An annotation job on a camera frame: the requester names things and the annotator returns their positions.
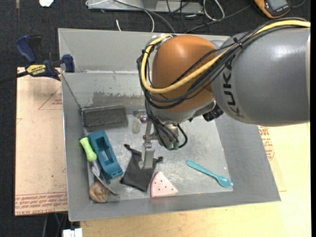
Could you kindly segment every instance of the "blue plastic object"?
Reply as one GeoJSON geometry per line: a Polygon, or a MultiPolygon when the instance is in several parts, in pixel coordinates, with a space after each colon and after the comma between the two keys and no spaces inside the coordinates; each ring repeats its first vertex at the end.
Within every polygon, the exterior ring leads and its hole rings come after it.
{"type": "Polygon", "coordinates": [[[65,54],[62,58],[66,66],[66,72],[73,73],[75,72],[75,64],[72,56],[70,54],[65,54]]]}
{"type": "Polygon", "coordinates": [[[208,169],[202,167],[201,165],[198,165],[198,164],[195,163],[194,161],[188,160],[188,161],[187,161],[187,166],[189,166],[189,167],[191,167],[191,168],[194,168],[194,169],[196,169],[196,170],[198,170],[198,171],[200,171],[200,172],[202,172],[202,173],[204,173],[204,174],[206,174],[206,175],[209,175],[209,176],[211,176],[211,177],[214,177],[214,178],[217,180],[217,182],[218,182],[221,186],[223,186],[223,187],[225,187],[225,188],[230,188],[230,187],[233,186],[233,182],[232,182],[230,179],[228,179],[227,177],[217,175],[217,174],[213,173],[212,171],[210,171],[210,170],[208,170],[208,169]]]}
{"type": "Polygon", "coordinates": [[[106,181],[123,174],[118,160],[114,154],[108,136],[104,130],[94,132],[88,136],[93,151],[98,156],[98,162],[106,181]]]}
{"type": "Polygon", "coordinates": [[[19,53],[23,55],[25,58],[28,59],[29,64],[33,64],[36,62],[36,56],[33,54],[28,39],[30,36],[24,35],[21,38],[19,38],[16,42],[16,48],[18,49],[19,53]]]}

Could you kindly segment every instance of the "cardboard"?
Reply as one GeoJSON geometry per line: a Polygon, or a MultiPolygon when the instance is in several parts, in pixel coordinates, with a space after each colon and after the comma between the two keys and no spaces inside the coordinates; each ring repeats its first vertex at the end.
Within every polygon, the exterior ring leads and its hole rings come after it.
{"type": "Polygon", "coordinates": [[[61,82],[17,80],[14,214],[67,211],[61,82]]]}

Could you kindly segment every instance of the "pink triangular object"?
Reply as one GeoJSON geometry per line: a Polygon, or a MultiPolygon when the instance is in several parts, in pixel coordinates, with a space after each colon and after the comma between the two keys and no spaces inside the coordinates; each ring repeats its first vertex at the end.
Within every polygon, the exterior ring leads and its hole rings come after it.
{"type": "Polygon", "coordinates": [[[173,184],[164,176],[161,171],[158,171],[154,176],[151,185],[151,197],[163,197],[170,196],[178,193],[178,190],[173,186],[173,184]]]}

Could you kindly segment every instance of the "orange device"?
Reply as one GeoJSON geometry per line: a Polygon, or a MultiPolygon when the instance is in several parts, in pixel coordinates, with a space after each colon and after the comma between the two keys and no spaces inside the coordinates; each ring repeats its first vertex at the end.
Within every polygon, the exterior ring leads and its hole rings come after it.
{"type": "Polygon", "coordinates": [[[288,0],[254,0],[257,7],[269,18],[279,18],[291,9],[288,0]]]}

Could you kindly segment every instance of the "brown shell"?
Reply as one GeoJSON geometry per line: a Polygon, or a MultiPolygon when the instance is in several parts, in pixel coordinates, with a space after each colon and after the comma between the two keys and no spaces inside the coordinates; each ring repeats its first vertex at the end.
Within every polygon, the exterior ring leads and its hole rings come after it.
{"type": "Polygon", "coordinates": [[[95,182],[89,189],[90,198],[97,203],[105,203],[108,199],[109,189],[100,182],[95,182]]]}

